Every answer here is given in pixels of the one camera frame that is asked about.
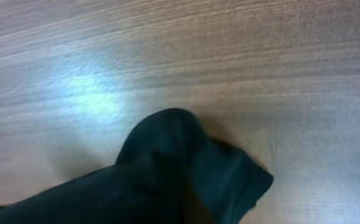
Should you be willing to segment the black t-shirt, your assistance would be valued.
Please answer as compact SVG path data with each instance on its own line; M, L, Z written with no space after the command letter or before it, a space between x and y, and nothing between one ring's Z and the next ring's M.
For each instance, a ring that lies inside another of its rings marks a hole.
M138 123L112 166L0 206L5 223L238 223L273 175L178 108Z

